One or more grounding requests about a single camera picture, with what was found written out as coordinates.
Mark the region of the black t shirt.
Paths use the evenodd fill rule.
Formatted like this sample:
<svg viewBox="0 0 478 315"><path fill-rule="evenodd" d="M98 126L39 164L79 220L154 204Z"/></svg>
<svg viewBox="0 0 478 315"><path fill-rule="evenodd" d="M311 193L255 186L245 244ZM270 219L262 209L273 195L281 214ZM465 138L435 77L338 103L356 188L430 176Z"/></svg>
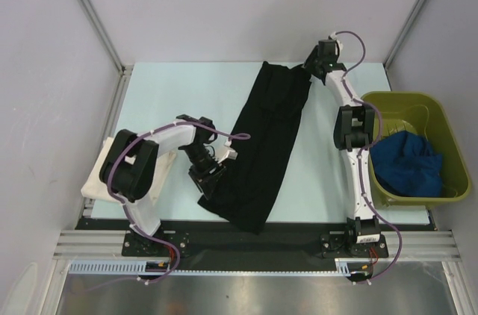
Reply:
<svg viewBox="0 0 478 315"><path fill-rule="evenodd" d="M232 141L238 156L209 199L198 204L242 231L259 234L276 202L294 147L311 76L301 66L263 62L232 129L248 140Z"/></svg>

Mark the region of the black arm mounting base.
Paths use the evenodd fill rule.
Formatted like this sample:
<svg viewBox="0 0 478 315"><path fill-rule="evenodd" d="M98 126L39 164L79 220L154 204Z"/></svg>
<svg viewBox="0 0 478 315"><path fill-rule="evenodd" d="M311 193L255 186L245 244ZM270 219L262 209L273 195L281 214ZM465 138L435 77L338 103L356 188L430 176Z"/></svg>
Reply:
<svg viewBox="0 0 478 315"><path fill-rule="evenodd" d="M180 270L308 272L331 270L334 258L366 258L344 239L343 223L266 224L260 234L227 222L165 221L156 233L180 253Z"/></svg>

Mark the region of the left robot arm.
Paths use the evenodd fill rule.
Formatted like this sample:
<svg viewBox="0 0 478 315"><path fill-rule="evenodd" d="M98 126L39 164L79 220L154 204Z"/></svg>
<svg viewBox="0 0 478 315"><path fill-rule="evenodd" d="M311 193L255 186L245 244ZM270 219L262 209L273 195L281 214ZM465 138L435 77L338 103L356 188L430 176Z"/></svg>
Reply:
<svg viewBox="0 0 478 315"><path fill-rule="evenodd" d="M210 119L183 114L169 125L142 135L123 129L115 136L99 170L99 180L122 205L131 229L140 235L140 248L147 254L156 255L165 246L164 235L157 232L160 217L146 203L153 181L165 174L157 160L171 151L184 151L190 161L188 175L209 200L226 171L222 161L207 150L219 134Z"/></svg>

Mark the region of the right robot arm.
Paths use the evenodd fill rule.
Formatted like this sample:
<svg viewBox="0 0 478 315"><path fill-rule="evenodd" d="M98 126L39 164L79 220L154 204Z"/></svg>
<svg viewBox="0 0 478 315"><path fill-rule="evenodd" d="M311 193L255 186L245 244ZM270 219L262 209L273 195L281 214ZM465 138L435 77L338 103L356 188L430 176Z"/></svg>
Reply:
<svg viewBox="0 0 478 315"><path fill-rule="evenodd" d="M347 68L339 61L340 53L338 40L332 37L319 40L302 67L322 81L338 105L333 142L344 162L347 190L353 200L344 236L336 246L329 240L329 248L362 256L381 236L379 219L373 212L367 169L376 113L353 90L346 77Z"/></svg>

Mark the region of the olive green plastic bin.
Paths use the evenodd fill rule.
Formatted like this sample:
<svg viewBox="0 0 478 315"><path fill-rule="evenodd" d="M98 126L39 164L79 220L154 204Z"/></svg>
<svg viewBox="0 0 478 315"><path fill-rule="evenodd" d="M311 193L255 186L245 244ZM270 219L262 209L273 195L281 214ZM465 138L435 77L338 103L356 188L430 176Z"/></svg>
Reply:
<svg viewBox="0 0 478 315"><path fill-rule="evenodd" d="M433 150L443 156L440 171L442 187L438 197L400 196L386 190L376 178L369 162L370 186L375 201L385 206L424 206L428 209L456 203L471 191L471 180L447 115L433 97L418 92L375 91L362 96L376 106L382 116L384 139L400 131L424 137Z"/></svg>

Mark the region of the folded cream t shirt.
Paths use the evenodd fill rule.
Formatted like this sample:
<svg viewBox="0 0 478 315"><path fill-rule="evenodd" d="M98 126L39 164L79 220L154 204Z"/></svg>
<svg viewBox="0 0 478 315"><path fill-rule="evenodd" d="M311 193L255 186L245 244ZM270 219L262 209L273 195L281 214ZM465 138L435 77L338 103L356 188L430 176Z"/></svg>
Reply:
<svg viewBox="0 0 478 315"><path fill-rule="evenodd" d="M120 202L109 195L106 184L101 182L99 179L101 166L105 161L105 158L112 146L113 141L113 137L107 137L103 141L102 150L100 151L99 156L96 159L94 167L90 172L86 183L81 188L81 195L84 198L102 200L119 205ZM172 169L175 159L176 152L170 151L166 154L163 154L156 160L155 175L153 177L152 186L147 193L147 196L149 197L153 205L155 205L155 203L159 199L161 190L164 186L167 176L169 175L170 170Z"/></svg>

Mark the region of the blue t shirt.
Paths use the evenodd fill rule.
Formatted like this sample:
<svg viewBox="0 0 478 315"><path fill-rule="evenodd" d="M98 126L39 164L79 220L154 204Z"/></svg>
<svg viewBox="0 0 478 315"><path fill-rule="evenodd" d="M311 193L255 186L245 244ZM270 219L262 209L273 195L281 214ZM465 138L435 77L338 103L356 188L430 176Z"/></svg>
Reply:
<svg viewBox="0 0 478 315"><path fill-rule="evenodd" d="M438 198L443 182L443 155L420 135L399 131L370 150L379 184L396 196Z"/></svg>

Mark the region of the right aluminium corner post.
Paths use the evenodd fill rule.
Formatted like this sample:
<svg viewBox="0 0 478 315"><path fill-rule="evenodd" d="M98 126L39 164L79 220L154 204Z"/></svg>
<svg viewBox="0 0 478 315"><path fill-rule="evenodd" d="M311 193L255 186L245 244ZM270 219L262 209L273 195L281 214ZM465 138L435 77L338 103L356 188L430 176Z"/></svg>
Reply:
<svg viewBox="0 0 478 315"><path fill-rule="evenodd" d="M409 11L403 26L401 27L398 35L395 37L385 57L385 60L383 61L383 66L386 71L390 69L397 55L400 53L400 50L409 38L412 29L414 28L420 15L423 13L428 1L429 0L415 0L414 4L412 5L412 9Z"/></svg>

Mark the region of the aluminium corner post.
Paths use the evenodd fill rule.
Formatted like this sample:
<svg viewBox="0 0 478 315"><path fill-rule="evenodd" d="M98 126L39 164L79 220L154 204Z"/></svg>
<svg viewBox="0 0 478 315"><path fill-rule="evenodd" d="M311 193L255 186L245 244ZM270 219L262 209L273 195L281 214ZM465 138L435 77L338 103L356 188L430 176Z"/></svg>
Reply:
<svg viewBox="0 0 478 315"><path fill-rule="evenodd" d="M98 37L100 44L106 52L110 62L113 64L116 71L119 74L123 74L125 66L120 60L120 56L114 47L114 44L111 41L111 38L104 26L104 23L101 21L96 8L94 7L91 0L77 0L80 5L80 8L83 10L85 16L87 17L90 26L93 29L93 32Z"/></svg>
<svg viewBox="0 0 478 315"><path fill-rule="evenodd" d="M400 53L400 50L409 38L412 29L414 28L420 15L423 13L428 1L429 0L415 0L414 4L412 5L412 9L409 11L403 26L401 27L398 35L395 37L385 57L385 60L383 61L383 66L386 71L390 69L397 55Z"/></svg>

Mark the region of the left aluminium corner post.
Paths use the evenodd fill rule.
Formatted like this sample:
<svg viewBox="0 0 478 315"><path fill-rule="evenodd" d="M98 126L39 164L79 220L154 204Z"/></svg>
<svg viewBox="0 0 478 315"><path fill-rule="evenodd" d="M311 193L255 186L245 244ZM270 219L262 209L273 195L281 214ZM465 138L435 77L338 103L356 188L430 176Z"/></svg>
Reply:
<svg viewBox="0 0 478 315"><path fill-rule="evenodd" d="M96 8L94 7L91 0L77 0L80 5L80 8L83 10L85 16L87 17L90 26L93 29L93 32L98 37L100 44L106 52L110 62L113 64L116 71L119 74L123 74L125 66L120 60L120 56L114 47L114 44L111 41L111 38L104 26L104 23L101 21Z"/></svg>

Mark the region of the aluminium frame rail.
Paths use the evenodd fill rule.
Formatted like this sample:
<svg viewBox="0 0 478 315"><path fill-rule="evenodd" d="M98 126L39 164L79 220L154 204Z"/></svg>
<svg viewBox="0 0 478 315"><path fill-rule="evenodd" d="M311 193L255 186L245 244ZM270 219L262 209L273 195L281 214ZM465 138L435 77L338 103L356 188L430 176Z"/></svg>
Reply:
<svg viewBox="0 0 478 315"><path fill-rule="evenodd" d="M401 261L459 261L458 246L449 231L385 231L374 246L381 259ZM167 255L166 246L121 230L74 230L60 234L55 257L152 258Z"/></svg>

